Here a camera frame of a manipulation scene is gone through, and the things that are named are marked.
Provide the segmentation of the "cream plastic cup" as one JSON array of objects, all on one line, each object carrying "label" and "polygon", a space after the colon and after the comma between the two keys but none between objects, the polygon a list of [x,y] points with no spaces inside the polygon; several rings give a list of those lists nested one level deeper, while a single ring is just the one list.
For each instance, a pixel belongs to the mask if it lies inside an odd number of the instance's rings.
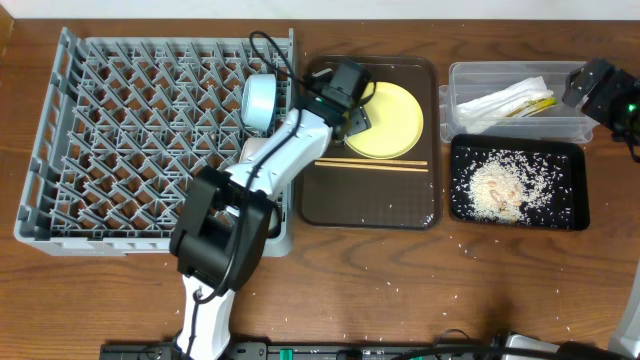
[{"label": "cream plastic cup", "polygon": [[273,203],[271,217],[268,226],[268,238],[275,238],[281,231],[281,208],[277,203]]}]

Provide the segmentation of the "clear plastic bin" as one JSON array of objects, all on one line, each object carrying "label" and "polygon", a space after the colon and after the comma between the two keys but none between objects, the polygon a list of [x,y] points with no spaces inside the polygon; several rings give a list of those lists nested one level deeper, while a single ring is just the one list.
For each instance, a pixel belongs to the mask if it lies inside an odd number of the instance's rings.
[{"label": "clear plastic bin", "polygon": [[449,69],[449,83],[439,88],[440,138],[449,143],[459,134],[557,140],[586,144],[598,123],[578,109],[559,102],[530,117],[464,119],[457,106],[506,89],[528,78],[540,77],[560,99],[567,75],[582,61],[457,62]]}]

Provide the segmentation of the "wooden chopstick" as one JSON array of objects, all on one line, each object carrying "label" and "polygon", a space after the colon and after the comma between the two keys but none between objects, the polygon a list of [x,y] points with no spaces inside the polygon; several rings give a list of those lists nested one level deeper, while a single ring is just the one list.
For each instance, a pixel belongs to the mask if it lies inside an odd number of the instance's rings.
[{"label": "wooden chopstick", "polygon": [[366,165],[356,163],[338,163],[338,162],[321,162],[316,161],[314,163],[320,167],[331,168],[346,168],[346,169],[361,169],[361,170],[380,170],[380,171],[396,171],[396,172],[420,172],[428,173],[429,169],[426,168],[412,168],[412,167],[399,167],[399,166],[387,166],[387,165]]},{"label": "wooden chopstick", "polygon": [[393,159],[356,159],[356,158],[320,158],[318,161],[336,162],[336,163],[362,163],[377,165],[411,165],[426,166],[427,161],[420,160],[393,160]]}]

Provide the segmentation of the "brown serving tray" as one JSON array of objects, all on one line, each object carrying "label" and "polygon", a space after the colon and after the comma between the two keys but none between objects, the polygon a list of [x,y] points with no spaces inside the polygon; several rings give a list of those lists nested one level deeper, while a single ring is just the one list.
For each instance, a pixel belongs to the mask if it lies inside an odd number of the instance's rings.
[{"label": "brown serving tray", "polygon": [[417,144],[401,160],[425,161],[425,172],[348,169],[311,164],[296,178],[297,209],[315,226],[427,230],[443,216],[440,130],[434,65],[415,56],[353,59],[384,82],[411,93],[423,113]]}]

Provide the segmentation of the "yellow plate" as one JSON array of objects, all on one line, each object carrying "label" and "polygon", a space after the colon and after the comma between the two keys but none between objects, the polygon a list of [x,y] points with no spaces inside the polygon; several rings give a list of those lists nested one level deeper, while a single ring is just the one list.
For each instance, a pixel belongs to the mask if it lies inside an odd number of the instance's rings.
[{"label": "yellow plate", "polygon": [[356,153],[372,159],[393,159],[417,144],[424,125],[419,102],[405,88],[390,83],[369,84],[364,96],[372,95],[364,110],[371,127],[346,139]]}]

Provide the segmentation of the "rice leftovers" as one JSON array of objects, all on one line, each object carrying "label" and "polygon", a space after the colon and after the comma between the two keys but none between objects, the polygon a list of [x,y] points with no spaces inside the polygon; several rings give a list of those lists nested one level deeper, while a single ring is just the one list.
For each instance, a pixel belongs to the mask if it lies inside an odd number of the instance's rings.
[{"label": "rice leftovers", "polygon": [[452,153],[451,171],[452,211],[461,220],[574,227],[565,155],[461,146]]}]

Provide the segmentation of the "white napkin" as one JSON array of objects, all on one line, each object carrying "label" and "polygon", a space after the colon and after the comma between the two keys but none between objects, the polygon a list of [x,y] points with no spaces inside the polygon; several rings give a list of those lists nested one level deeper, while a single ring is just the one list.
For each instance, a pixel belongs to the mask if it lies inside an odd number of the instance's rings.
[{"label": "white napkin", "polygon": [[503,90],[458,104],[455,113],[467,133],[480,134],[499,123],[517,119],[508,115],[527,101],[549,97],[555,97],[554,91],[547,87],[543,77],[529,77]]}]

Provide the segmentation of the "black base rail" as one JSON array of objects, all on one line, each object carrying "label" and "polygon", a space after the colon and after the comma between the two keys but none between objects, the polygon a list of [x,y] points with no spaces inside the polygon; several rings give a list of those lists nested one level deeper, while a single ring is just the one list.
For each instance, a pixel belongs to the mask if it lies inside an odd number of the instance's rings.
[{"label": "black base rail", "polygon": [[[220,355],[224,360],[336,360],[393,359],[404,353],[427,348],[424,346],[392,346],[390,344],[267,344],[237,342],[230,344]],[[99,360],[171,360],[178,358],[178,350],[171,343],[105,344],[101,346]]]}]

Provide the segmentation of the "grey dish rack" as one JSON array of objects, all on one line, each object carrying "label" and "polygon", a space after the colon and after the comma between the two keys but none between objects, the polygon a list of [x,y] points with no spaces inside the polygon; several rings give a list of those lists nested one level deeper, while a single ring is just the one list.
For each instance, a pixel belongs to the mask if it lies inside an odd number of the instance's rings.
[{"label": "grey dish rack", "polygon": [[53,256],[165,253],[194,175],[241,159],[246,81],[295,38],[90,37],[63,30],[14,227]]}]

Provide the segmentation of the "black waste tray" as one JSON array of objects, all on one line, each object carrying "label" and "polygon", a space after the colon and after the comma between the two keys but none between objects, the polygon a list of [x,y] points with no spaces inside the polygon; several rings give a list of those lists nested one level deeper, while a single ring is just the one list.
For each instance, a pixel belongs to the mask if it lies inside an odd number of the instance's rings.
[{"label": "black waste tray", "polygon": [[462,221],[582,231],[591,223],[576,144],[484,135],[451,142],[452,215]]}]

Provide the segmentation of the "green chopstick wrapper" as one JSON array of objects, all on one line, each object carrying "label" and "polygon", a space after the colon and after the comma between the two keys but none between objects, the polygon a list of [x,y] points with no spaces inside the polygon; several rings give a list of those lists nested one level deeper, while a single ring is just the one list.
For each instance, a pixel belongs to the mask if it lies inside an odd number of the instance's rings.
[{"label": "green chopstick wrapper", "polygon": [[555,97],[543,98],[534,101],[527,101],[516,110],[511,112],[509,118],[529,117],[537,113],[545,111],[548,108],[552,108],[557,104]]}]

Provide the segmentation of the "light blue bowl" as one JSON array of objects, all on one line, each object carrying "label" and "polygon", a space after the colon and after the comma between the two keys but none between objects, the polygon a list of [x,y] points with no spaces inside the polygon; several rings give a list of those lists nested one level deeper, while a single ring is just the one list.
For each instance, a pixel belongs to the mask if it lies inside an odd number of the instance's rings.
[{"label": "light blue bowl", "polygon": [[274,74],[254,74],[248,77],[241,102],[241,120],[245,126],[258,131],[269,129],[275,111],[276,89]]}]

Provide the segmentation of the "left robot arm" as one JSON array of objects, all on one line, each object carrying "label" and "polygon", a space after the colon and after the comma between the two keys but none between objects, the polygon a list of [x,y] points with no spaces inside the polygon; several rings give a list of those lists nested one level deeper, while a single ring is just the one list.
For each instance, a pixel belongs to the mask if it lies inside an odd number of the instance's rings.
[{"label": "left robot arm", "polygon": [[361,121],[371,82],[371,73],[350,60],[307,75],[305,94],[254,154],[223,171],[206,166],[196,174],[170,241],[186,292],[176,358],[224,353],[235,294],[262,257],[276,198],[333,138]]}]

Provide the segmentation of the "pink bowl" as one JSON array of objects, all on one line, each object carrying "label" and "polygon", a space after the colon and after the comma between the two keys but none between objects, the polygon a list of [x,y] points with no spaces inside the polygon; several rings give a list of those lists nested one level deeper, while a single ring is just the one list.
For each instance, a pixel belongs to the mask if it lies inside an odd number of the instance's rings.
[{"label": "pink bowl", "polygon": [[268,138],[252,137],[245,141],[239,158],[239,163],[253,163],[255,161],[255,153],[260,150]]}]

